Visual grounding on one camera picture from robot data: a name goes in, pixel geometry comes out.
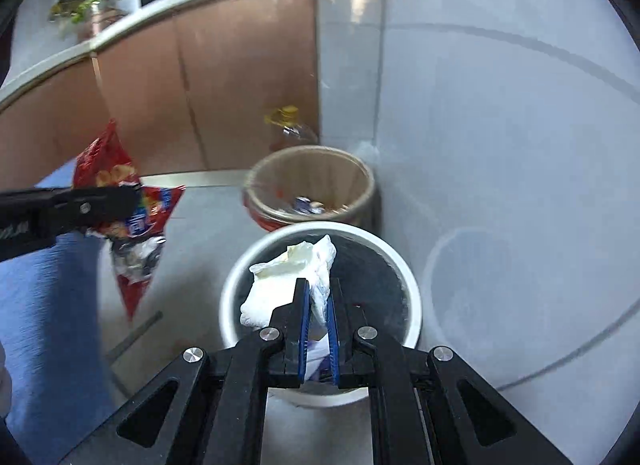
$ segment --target brown trash can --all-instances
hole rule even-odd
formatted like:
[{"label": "brown trash can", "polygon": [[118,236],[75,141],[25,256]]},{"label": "brown trash can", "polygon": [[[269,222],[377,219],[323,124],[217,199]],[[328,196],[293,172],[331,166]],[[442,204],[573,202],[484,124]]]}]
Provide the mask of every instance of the brown trash can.
[{"label": "brown trash can", "polygon": [[[244,205],[268,231],[305,221],[335,221],[369,230],[375,180],[359,158],[322,145],[290,147],[270,154],[244,182]],[[324,205],[322,214],[296,212],[298,196]]]}]

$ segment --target blue towel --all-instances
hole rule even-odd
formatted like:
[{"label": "blue towel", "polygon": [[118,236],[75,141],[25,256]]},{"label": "blue towel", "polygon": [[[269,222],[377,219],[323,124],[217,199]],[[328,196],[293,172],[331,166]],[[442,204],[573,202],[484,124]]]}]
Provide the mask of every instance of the blue towel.
[{"label": "blue towel", "polygon": [[[39,186],[67,187],[73,169]],[[57,464],[113,412],[97,318],[102,242],[67,234],[0,263],[0,341],[14,382],[7,425],[34,465]]]}]

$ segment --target silver screw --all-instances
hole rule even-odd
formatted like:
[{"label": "silver screw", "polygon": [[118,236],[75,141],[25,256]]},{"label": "silver screw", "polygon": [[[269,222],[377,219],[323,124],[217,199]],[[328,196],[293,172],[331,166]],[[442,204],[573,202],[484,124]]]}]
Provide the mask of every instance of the silver screw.
[{"label": "silver screw", "polygon": [[378,336],[378,330],[373,326],[363,326],[358,328],[358,337],[365,340],[371,340]]},{"label": "silver screw", "polygon": [[260,338],[262,340],[275,340],[278,338],[278,336],[280,336],[280,332],[277,328],[268,327],[260,330]]},{"label": "silver screw", "polygon": [[200,348],[189,348],[182,354],[182,358],[184,358],[188,363],[197,362],[203,358],[203,356],[204,352]]},{"label": "silver screw", "polygon": [[433,350],[433,356],[441,362],[449,362],[453,358],[453,351],[446,346],[438,346]]}]

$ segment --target countertop edge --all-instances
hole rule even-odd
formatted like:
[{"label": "countertop edge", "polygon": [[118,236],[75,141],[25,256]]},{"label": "countertop edge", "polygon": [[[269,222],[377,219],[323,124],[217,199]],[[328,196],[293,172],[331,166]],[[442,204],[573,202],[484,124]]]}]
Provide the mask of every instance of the countertop edge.
[{"label": "countertop edge", "polygon": [[89,56],[92,52],[105,48],[107,45],[116,42],[119,38],[126,36],[134,28],[138,28],[146,21],[154,19],[156,16],[170,12],[186,6],[196,0],[157,0],[144,8],[140,8],[134,13],[127,15],[120,21],[115,22],[98,36],[84,41],[75,46],[71,46],[59,53],[46,58],[43,61],[34,64],[32,67],[21,72],[14,79],[0,88],[0,109],[4,109],[10,105],[11,100],[16,93],[30,85],[34,80],[44,76],[48,72],[55,72],[56,68],[66,63],[79,60],[82,57]]}]

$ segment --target red snack bag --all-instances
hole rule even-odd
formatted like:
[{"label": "red snack bag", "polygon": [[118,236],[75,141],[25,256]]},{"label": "red snack bag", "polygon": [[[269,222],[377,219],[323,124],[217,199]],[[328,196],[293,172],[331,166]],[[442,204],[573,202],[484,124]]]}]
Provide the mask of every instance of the red snack bag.
[{"label": "red snack bag", "polygon": [[[78,156],[74,187],[104,187],[140,183],[140,176],[122,148],[116,125],[105,131]],[[93,230],[111,240],[111,260],[120,294],[132,319],[151,282],[164,246],[164,226],[178,203],[184,187],[143,187],[135,213],[124,221],[95,225]]]}]

